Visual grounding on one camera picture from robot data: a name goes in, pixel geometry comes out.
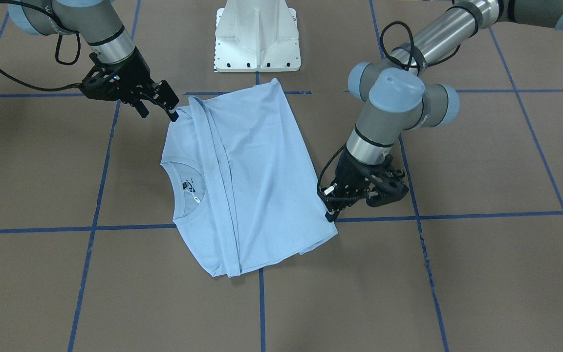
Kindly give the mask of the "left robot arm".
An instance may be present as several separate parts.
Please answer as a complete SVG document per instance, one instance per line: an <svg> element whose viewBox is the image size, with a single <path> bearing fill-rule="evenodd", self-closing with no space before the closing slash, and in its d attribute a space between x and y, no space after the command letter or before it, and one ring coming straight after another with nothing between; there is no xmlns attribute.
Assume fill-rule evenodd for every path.
<svg viewBox="0 0 563 352"><path fill-rule="evenodd" d="M348 77L348 91L364 107L346 144L334 154L338 163L333 181L317 189L327 221L335 221L360 200L380 207L408 194L405 171L393 167L390 153L400 134L451 123L460 109L454 88L429 85L420 75L497 22L563 30L563 0L456 0L419 33L412 34L404 22L385 26L379 38L384 58L358 63ZM389 51L384 37L393 26L402 26L408 41Z"/></svg>

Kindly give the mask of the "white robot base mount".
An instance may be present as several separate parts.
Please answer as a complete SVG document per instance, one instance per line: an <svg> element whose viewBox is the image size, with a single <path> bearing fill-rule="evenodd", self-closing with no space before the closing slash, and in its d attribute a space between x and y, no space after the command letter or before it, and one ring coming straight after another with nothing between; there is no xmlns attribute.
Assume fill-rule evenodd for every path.
<svg viewBox="0 0 563 352"><path fill-rule="evenodd" d="M228 0L217 9L215 20L216 72L300 70L297 12L285 0Z"/></svg>

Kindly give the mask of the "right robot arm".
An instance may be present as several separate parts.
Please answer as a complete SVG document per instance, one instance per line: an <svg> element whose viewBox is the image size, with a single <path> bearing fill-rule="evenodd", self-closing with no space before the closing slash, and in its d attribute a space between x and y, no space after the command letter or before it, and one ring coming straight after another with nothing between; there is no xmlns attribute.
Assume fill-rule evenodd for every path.
<svg viewBox="0 0 563 352"><path fill-rule="evenodd" d="M80 91L89 99L134 107L146 117L143 101L161 107L172 122L179 99L172 87L154 82L150 69L109 0L16 0L11 20L27 34L80 34L91 47L93 67Z"/></svg>

